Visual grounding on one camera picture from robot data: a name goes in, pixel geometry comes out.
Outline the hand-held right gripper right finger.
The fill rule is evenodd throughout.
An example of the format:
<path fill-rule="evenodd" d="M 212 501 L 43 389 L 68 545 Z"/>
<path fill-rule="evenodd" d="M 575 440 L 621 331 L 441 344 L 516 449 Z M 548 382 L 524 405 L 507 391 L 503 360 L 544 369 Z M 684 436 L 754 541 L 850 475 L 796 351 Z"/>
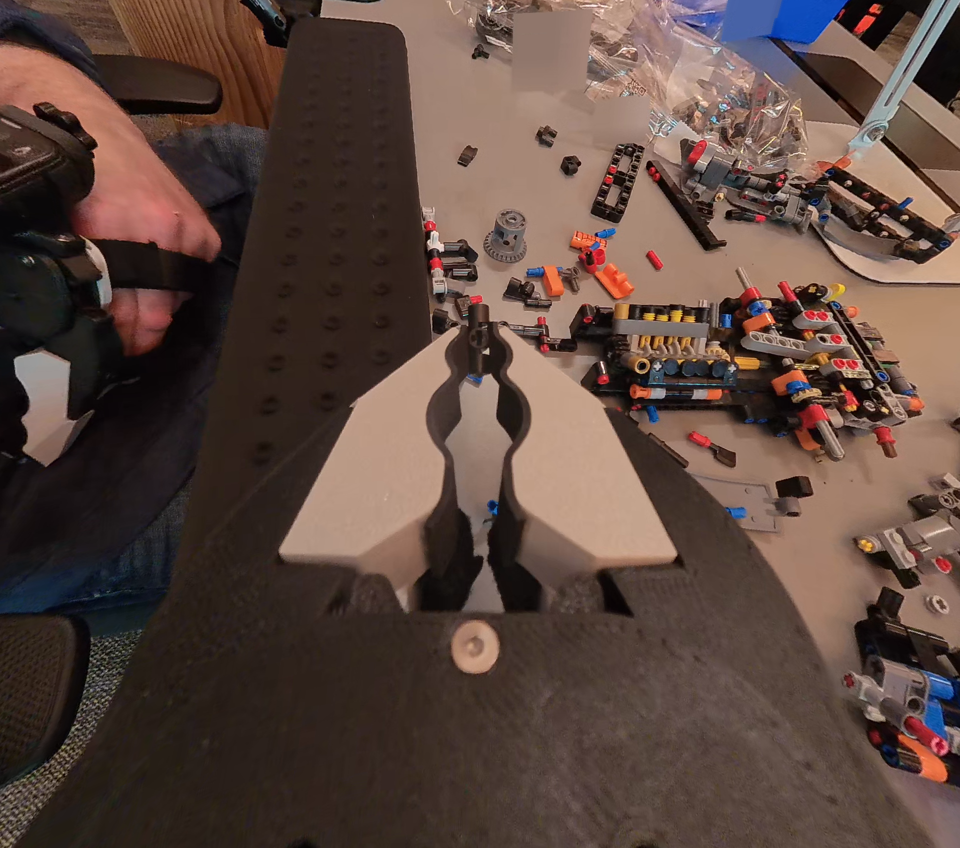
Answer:
<path fill-rule="evenodd" d="M 496 420 L 510 437 L 495 517 L 506 612 L 610 569 L 678 552 L 600 401 L 514 332 L 495 327 Z"/>

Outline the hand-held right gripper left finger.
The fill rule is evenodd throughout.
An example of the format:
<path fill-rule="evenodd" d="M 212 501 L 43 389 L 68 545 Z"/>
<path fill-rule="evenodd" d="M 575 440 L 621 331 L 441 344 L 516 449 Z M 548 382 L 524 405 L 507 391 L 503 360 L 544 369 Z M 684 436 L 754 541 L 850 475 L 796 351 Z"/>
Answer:
<path fill-rule="evenodd" d="M 383 576 L 394 590 L 418 590 L 425 610 L 460 609 L 462 512 L 447 442 L 461 386 L 454 328 L 361 396 L 280 557 Z"/>

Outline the black lego arm assembly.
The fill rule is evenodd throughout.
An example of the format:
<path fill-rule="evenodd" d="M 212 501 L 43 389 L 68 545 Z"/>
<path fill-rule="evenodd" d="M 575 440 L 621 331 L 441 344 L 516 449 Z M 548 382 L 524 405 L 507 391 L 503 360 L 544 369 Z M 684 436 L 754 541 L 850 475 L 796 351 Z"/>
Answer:
<path fill-rule="evenodd" d="M 490 309 L 486 303 L 471 303 L 467 317 L 467 374 L 479 384 L 497 367 L 497 339 L 492 335 Z"/>

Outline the black lego frame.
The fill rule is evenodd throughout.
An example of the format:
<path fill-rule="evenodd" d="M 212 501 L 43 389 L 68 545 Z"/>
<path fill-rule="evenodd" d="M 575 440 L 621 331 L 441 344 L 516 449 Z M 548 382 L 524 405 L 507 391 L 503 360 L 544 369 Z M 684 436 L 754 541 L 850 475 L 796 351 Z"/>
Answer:
<path fill-rule="evenodd" d="M 615 147 L 590 207 L 594 217 L 614 226 L 621 222 L 642 168 L 644 151 L 644 146 L 634 143 Z"/>

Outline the person's left forearm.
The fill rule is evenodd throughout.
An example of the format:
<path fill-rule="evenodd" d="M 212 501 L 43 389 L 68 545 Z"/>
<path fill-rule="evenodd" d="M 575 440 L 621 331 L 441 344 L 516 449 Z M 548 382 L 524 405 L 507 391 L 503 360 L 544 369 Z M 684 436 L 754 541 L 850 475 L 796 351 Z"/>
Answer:
<path fill-rule="evenodd" d="M 1 0 L 1 45 L 43 51 L 73 65 L 99 87 L 105 86 L 90 47 L 72 27 L 16 0 Z"/>

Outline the black lego block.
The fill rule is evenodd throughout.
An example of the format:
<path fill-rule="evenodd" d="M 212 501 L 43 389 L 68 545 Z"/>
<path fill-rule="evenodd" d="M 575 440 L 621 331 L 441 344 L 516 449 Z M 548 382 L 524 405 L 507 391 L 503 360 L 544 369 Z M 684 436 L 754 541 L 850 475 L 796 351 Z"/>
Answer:
<path fill-rule="evenodd" d="M 782 517 L 795 518 L 802 514 L 802 501 L 814 495 L 807 476 L 793 476 L 774 483 L 775 508 Z"/>

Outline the multicolour lego chassis assembly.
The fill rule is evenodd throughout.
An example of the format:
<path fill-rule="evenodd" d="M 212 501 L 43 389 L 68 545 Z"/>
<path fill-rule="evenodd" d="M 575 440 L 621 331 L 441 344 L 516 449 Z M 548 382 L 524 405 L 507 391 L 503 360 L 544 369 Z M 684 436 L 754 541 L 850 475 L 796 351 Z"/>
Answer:
<path fill-rule="evenodd" d="M 816 458 L 845 458 L 844 436 L 870 436 L 896 458 L 896 429 L 925 409 L 885 339 L 838 289 L 780 282 L 764 293 L 742 269 L 718 301 L 582 304 L 551 349 L 596 360 L 591 393 L 651 419 L 660 410 L 728 410 Z"/>

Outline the cluster of black lego connectors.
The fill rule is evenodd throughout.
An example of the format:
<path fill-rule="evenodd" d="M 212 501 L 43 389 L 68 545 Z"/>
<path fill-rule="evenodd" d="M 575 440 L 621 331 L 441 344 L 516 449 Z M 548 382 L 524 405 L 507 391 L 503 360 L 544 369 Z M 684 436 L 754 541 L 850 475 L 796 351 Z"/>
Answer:
<path fill-rule="evenodd" d="M 441 237 L 434 208 L 421 208 L 421 222 L 430 291 L 438 303 L 443 303 L 450 294 L 451 281 L 465 284 L 477 281 L 478 253 L 465 240 L 446 242 Z"/>

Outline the dark grey lego gear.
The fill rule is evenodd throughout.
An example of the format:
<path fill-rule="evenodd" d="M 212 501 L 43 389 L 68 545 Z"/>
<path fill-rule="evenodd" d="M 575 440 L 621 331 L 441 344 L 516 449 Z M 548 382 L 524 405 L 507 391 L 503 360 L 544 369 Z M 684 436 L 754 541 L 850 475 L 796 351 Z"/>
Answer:
<path fill-rule="evenodd" d="M 484 239 L 484 250 L 493 260 L 503 264 L 515 264 L 526 256 L 526 218 L 516 209 L 499 212 L 491 231 Z"/>

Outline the grey lego steering assembly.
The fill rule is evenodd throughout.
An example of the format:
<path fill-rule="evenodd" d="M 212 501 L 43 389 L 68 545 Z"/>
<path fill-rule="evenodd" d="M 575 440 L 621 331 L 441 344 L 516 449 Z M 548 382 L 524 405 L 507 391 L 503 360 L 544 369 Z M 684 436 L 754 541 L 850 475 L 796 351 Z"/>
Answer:
<path fill-rule="evenodd" d="M 944 473 L 930 485 L 930 492 L 908 500 L 911 521 L 852 539 L 870 563 L 906 591 L 920 587 L 926 576 L 948 576 L 958 570 L 959 479 Z"/>

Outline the blue grey lego piston assembly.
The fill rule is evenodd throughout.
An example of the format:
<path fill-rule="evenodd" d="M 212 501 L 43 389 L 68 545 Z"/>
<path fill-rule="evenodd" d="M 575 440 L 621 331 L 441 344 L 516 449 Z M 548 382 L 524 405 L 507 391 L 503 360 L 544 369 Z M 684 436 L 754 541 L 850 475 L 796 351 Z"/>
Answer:
<path fill-rule="evenodd" d="M 959 788 L 959 651 L 902 621 L 904 595 L 882 587 L 853 628 L 860 672 L 843 683 L 884 763 Z"/>

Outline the black curved lego subframe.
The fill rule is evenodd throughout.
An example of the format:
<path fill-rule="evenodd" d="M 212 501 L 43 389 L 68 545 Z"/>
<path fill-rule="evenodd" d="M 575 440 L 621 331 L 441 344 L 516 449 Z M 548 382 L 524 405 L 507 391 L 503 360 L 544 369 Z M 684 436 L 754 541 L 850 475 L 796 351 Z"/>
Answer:
<path fill-rule="evenodd" d="M 845 164 L 818 161 L 822 198 L 815 226 L 825 240 L 876 261 L 926 264 L 958 239 L 959 214 L 932 222 L 916 213 L 907 197 L 897 201 L 847 171 Z"/>

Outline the person's left hand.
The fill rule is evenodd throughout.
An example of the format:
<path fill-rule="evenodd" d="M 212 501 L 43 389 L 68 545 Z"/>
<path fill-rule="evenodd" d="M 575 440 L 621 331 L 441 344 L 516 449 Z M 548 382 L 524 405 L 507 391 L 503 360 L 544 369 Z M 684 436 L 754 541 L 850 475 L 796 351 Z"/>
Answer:
<path fill-rule="evenodd" d="M 221 240 L 207 214 L 93 79 L 48 52 L 3 42 L 1 98 L 25 111 L 51 102 L 74 114 L 96 140 L 94 184 L 70 211 L 73 233 L 93 241 L 153 242 L 215 260 Z"/>

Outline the person's dark blue trousers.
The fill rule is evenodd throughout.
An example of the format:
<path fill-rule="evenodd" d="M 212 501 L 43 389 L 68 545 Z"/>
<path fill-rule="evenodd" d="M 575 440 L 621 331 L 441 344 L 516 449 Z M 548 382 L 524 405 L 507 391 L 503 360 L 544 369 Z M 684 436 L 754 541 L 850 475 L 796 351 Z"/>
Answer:
<path fill-rule="evenodd" d="M 47 467 L 23 462 L 2 484 L 4 614 L 126 607 L 170 584 L 267 132 L 214 124 L 153 149 L 206 211 L 221 252 L 67 452 Z"/>

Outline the white book stand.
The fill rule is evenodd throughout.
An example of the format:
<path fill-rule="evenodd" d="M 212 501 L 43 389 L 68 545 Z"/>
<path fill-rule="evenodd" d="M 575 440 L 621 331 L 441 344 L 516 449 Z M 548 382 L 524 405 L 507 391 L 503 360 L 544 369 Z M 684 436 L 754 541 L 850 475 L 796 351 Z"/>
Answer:
<path fill-rule="evenodd" d="M 852 157 L 856 169 L 861 169 L 863 160 L 866 160 L 868 168 L 887 169 L 893 166 L 891 155 L 875 157 L 870 155 L 870 150 L 884 138 L 921 64 L 957 10 L 958 1 L 931 0 L 899 61 L 880 88 L 877 100 L 864 116 L 857 134 L 846 145 L 846 155 Z M 889 286 L 933 286 L 935 281 L 931 276 L 941 274 L 946 278 L 946 281 L 940 281 L 941 286 L 958 285 L 956 255 L 942 255 L 939 261 L 924 266 L 891 257 L 864 256 L 855 251 L 851 242 L 856 233 L 839 223 L 822 225 L 815 221 L 813 227 L 834 258 L 863 279 Z"/>

